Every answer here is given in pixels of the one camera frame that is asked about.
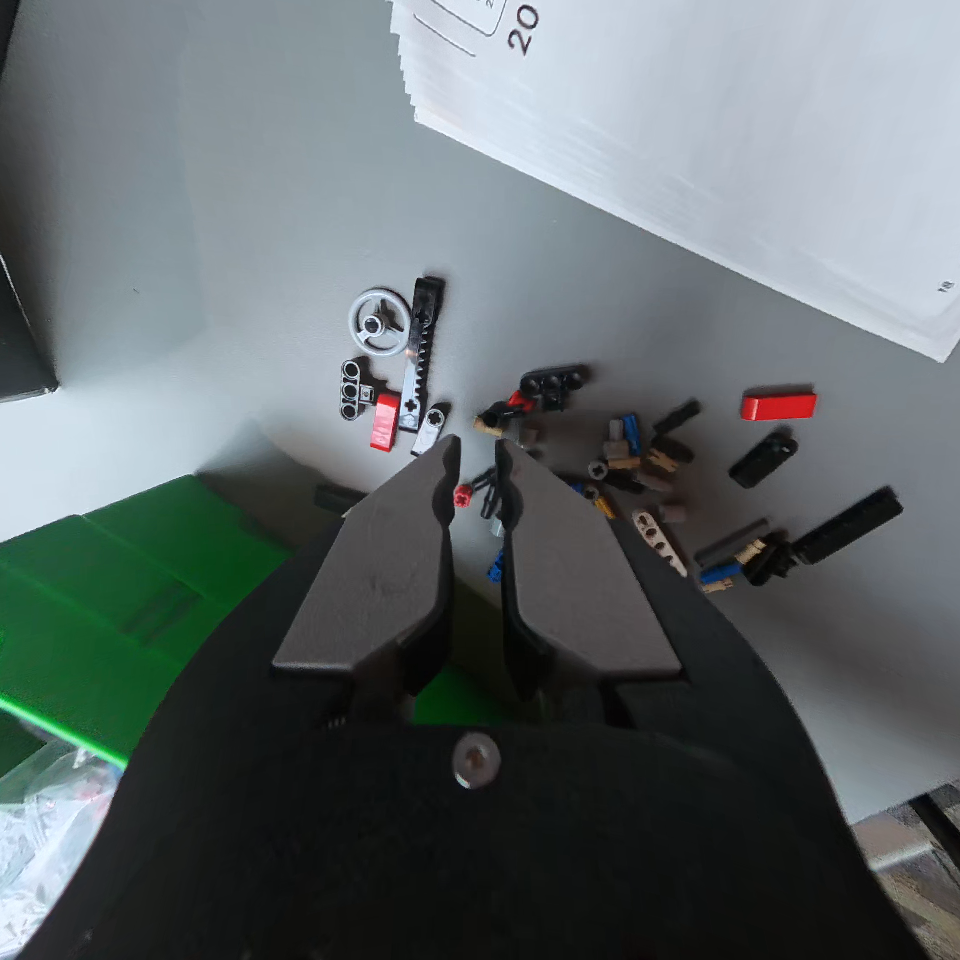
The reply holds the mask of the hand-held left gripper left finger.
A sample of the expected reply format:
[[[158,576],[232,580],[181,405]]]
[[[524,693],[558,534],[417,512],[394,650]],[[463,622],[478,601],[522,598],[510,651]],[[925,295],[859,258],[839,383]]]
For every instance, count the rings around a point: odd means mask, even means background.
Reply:
[[[450,525],[461,438],[441,439],[346,515],[283,638],[278,671],[420,694],[450,655]]]

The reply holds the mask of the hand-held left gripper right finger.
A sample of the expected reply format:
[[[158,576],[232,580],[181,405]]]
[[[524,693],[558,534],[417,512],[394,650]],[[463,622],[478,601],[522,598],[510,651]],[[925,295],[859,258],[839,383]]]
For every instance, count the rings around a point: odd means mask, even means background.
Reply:
[[[510,440],[497,442],[497,486],[503,649],[518,696],[680,678],[681,661],[606,515]]]

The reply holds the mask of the pile of lego pieces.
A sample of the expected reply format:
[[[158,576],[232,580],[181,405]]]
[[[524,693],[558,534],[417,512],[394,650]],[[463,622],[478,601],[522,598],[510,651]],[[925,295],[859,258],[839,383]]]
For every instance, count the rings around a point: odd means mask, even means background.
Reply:
[[[405,298],[386,288],[371,288],[359,294],[347,316],[347,328],[355,346],[369,359],[402,357],[404,372],[400,392],[379,389],[365,377],[360,358],[347,359],[341,366],[339,403],[341,417],[355,422],[367,409],[374,411],[369,445],[373,450],[391,452],[400,432],[414,435],[411,455],[431,450],[447,425],[447,408],[426,407],[426,380],[437,320],[445,294],[445,282],[423,276],[414,283],[412,306]],[[537,413],[562,413],[572,394],[588,383],[590,371],[583,365],[553,366],[527,372],[518,388],[506,399],[491,404],[474,419],[474,429],[501,440],[516,424],[522,450],[538,443],[536,431],[522,422]],[[816,412],[818,395],[802,392],[747,392],[743,395],[740,418],[747,423],[807,421]],[[702,412],[691,399],[666,414],[644,438],[634,414],[612,419],[607,427],[601,456],[590,462],[583,478],[561,477],[575,494],[591,503],[608,520],[618,519],[607,488],[638,496],[643,493],[673,493],[672,481],[681,467],[695,460],[694,451],[674,434]],[[799,451],[799,443],[788,429],[778,428],[762,438],[727,471],[740,489],[753,490],[781,469]],[[482,517],[503,537],[502,497],[490,467],[456,487],[452,497],[457,509],[468,508],[474,496],[486,491]],[[673,545],[666,526],[681,522],[682,505],[659,503],[656,514],[636,509],[631,523],[642,541],[665,559],[681,577],[690,568]],[[726,539],[703,548],[694,556],[697,581],[703,594],[726,592],[743,579],[762,587],[773,578],[786,579],[798,567],[814,567],[856,544],[904,513],[904,506],[889,486],[870,493],[846,510],[822,522],[803,536],[791,539],[786,531],[773,530],[766,519],[754,522]]]

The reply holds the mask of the lego instruction booklet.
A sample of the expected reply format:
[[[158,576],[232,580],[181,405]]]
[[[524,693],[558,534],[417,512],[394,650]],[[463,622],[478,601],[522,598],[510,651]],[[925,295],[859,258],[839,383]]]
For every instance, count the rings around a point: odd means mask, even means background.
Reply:
[[[937,362],[959,3],[390,2],[421,125]]]

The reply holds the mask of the green plastic bin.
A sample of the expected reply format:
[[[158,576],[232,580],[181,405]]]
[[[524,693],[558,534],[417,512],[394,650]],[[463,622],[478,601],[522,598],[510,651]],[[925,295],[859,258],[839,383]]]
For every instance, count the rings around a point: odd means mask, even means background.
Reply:
[[[185,476],[2,543],[2,712],[122,770],[199,786],[400,743],[398,698],[273,660],[344,519],[298,558]]]

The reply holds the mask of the clear plastic bags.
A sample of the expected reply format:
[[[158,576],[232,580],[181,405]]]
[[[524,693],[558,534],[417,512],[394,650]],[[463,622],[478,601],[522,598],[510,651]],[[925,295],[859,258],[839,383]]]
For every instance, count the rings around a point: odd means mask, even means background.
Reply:
[[[1,779],[1,957],[17,958],[66,891],[123,770],[52,741]]]

